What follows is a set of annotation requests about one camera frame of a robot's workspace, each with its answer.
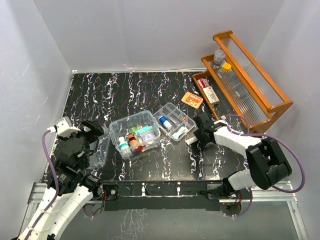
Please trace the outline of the orange plaster packet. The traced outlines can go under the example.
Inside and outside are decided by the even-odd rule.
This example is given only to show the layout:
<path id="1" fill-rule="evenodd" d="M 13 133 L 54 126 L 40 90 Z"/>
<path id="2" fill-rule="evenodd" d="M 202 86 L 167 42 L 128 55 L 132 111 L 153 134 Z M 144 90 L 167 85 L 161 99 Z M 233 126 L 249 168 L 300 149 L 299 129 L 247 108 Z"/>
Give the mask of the orange plaster packet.
<path id="1" fill-rule="evenodd" d="M 192 108 L 198 109 L 203 103 L 203 98 L 187 91 L 182 97 L 181 101 Z"/>

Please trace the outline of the clear first aid box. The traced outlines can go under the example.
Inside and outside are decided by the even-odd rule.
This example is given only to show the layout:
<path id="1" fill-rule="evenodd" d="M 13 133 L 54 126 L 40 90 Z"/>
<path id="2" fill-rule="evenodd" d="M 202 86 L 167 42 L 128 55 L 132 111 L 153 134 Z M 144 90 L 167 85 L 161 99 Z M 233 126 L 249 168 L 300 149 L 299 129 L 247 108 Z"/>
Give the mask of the clear first aid box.
<path id="1" fill-rule="evenodd" d="M 131 134 L 130 128 L 135 126 L 152 126 L 153 129 L 151 131 L 153 131 L 153 133 L 156 135 L 156 138 L 153 141 L 146 142 L 143 141 L 143 139 L 140 137 L 140 134 L 133 133 L 138 141 L 138 144 L 136 146 L 129 146 L 129 148 L 125 151 L 120 151 L 118 138 L 124 137 L 128 143 L 128 136 Z M 149 110 L 144 110 L 111 122 L 109 124 L 109 136 L 112 144 L 115 146 L 115 149 L 120 154 L 121 158 L 128 160 L 143 152 L 159 147 L 161 132 L 160 126 L 153 117 L 152 113 Z"/>

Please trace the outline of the green wind oil box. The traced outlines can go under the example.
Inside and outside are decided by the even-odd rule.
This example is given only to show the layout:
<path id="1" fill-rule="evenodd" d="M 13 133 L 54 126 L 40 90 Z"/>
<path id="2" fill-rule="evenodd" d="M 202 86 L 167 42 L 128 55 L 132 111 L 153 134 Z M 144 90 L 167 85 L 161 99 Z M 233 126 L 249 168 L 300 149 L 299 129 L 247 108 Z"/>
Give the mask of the green wind oil box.
<path id="1" fill-rule="evenodd" d="M 141 129 L 141 128 L 142 128 L 141 125 L 134 126 L 134 127 L 131 127 L 131 128 L 129 129 L 129 132 L 130 132 L 131 134 L 133 134 L 133 133 L 135 133 L 137 130 L 139 130 L 139 129 Z"/>

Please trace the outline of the teal bandage packet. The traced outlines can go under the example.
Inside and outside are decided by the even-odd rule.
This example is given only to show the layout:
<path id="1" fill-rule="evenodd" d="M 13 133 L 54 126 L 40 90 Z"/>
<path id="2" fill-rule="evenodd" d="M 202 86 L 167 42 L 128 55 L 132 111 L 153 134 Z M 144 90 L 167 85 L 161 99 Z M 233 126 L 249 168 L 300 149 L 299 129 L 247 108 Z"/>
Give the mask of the teal bandage packet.
<path id="1" fill-rule="evenodd" d="M 150 130 L 152 130 L 152 129 L 153 129 L 152 126 L 146 125 L 146 126 L 144 126 L 144 127 L 142 127 L 142 128 L 139 128 L 138 130 L 136 130 L 135 133 L 136 133 L 136 134 L 142 134 L 142 133 L 148 132 L 148 131 L 150 131 Z"/>

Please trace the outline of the white blue gauze packet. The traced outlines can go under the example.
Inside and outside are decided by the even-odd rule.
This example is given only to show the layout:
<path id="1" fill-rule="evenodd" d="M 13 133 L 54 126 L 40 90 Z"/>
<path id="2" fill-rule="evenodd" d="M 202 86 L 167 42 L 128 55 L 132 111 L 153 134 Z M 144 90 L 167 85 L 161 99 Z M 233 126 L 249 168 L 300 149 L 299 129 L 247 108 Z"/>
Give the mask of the white blue gauze packet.
<path id="1" fill-rule="evenodd" d="M 140 133 L 139 136 L 144 142 L 151 142 L 156 138 L 156 135 L 152 130 Z"/>

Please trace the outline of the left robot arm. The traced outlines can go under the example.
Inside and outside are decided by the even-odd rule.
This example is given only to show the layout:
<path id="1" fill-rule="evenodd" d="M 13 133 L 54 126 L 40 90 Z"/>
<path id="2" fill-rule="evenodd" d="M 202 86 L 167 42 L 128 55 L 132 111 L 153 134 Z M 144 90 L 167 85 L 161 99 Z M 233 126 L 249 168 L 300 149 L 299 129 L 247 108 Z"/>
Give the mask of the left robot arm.
<path id="1" fill-rule="evenodd" d="M 53 162 L 49 156 L 45 137 L 56 133 L 62 140 L 59 156 Z M 41 137 L 51 175 L 40 204 L 32 219 L 19 234 L 19 240 L 58 240 L 63 232 L 91 199 L 103 195 L 98 177 L 84 174 L 90 166 L 90 157 L 96 152 L 92 143 L 99 143 L 104 129 L 98 120 L 84 120 L 75 127 L 68 117 L 62 117 L 47 128 Z"/>

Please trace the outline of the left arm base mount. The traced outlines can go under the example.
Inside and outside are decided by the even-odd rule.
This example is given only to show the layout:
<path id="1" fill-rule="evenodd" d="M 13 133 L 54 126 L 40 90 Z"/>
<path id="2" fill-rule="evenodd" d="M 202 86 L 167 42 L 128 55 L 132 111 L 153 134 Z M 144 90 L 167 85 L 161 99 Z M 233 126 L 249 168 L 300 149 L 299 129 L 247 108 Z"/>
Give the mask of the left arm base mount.
<path id="1" fill-rule="evenodd" d="M 92 193 L 91 201 L 100 201 L 103 210 L 106 209 L 107 201 L 116 201 L 118 199 L 118 186 L 114 184 L 105 185 L 97 176 L 86 175 L 83 185 Z"/>

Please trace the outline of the clear compartment organizer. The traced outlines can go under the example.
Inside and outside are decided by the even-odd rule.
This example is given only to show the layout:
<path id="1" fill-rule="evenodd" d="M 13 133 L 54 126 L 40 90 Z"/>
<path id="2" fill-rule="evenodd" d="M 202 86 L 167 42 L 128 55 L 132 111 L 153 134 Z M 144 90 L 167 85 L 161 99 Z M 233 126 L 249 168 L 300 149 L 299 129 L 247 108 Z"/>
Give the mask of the clear compartment organizer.
<path id="1" fill-rule="evenodd" d="M 167 120 L 172 124 L 171 130 L 165 129 L 165 127 L 159 122 L 160 116 L 165 116 Z M 182 110 L 180 110 L 178 106 L 171 102 L 168 102 L 164 106 L 162 106 L 153 114 L 153 117 L 159 124 L 159 127 L 162 129 L 162 131 L 175 142 L 179 142 L 191 130 L 194 130 L 196 128 L 195 121 L 191 119 L 187 114 L 185 114 Z M 178 140 L 173 139 L 173 134 L 176 133 L 182 126 L 186 127 L 187 131 L 183 135 L 181 135 Z"/>

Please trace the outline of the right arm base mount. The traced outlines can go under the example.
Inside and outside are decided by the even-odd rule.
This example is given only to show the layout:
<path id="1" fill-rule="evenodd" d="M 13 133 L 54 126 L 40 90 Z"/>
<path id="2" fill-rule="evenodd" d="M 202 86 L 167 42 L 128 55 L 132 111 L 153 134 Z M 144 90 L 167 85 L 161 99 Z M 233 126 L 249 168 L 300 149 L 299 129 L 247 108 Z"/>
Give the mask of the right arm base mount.
<path id="1" fill-rule="evenodd" d="M 233 200 L 233 204 L 240 204 L 244 197 L 250 198 L 251 193 L 246 188 L 235 190 L 228 178 L 225 177 L 221 184 L 213 187 L 209 187 L 208 184 L 207 189 L 200 190 L 198 194 L 208 200 Z"/>

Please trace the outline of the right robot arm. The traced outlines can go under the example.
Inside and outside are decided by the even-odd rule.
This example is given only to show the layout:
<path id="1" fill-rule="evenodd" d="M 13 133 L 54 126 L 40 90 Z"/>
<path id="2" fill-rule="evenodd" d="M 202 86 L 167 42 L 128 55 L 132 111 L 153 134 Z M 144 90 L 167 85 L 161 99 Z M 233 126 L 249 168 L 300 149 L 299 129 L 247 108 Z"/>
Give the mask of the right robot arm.
<path id="1" fill-rule="evenodd" d="M 245 136 L 224 121 L 213 122 L 207 113 L 194 117 L 194 135 L 204 147 L 209 143 L 227 147 L 242 155 L 248 168 L 236 171 L 222 180 L 213 192 L 230 199 L 241 190 L 259 187 L 268 190 L 292 174 L 292 168 L 278 142 L 270 137 Z"/>

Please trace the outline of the blue white spray bottle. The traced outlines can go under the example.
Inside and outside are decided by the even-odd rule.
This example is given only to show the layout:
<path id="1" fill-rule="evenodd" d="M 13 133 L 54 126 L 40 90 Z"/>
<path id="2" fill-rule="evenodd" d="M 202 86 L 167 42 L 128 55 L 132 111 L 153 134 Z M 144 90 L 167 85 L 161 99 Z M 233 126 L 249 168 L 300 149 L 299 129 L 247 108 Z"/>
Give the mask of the blue white spray bottle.
<path id="1" fill-rule="evenodd" d="M 158 120 L 166 130 L 170 131 L 172 129 L 172 124 L 167 120 L 167 118 L 164 115 L 160 116 Z"/>

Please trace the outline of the orange brown medicine bottle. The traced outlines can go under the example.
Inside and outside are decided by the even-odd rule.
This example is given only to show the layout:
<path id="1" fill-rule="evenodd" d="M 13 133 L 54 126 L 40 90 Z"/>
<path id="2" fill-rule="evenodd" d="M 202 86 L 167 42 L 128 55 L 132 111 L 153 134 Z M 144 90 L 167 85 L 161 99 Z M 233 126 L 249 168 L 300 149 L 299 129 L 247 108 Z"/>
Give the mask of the orange brown medicine bottle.
<path id="1" fill-rule="evenodd" d="M 128 136 L 128 145 L 130 147 L 136 146 L 138 144 L 138 140 L 136 139 L 134 134 L 130 134 Z"/>

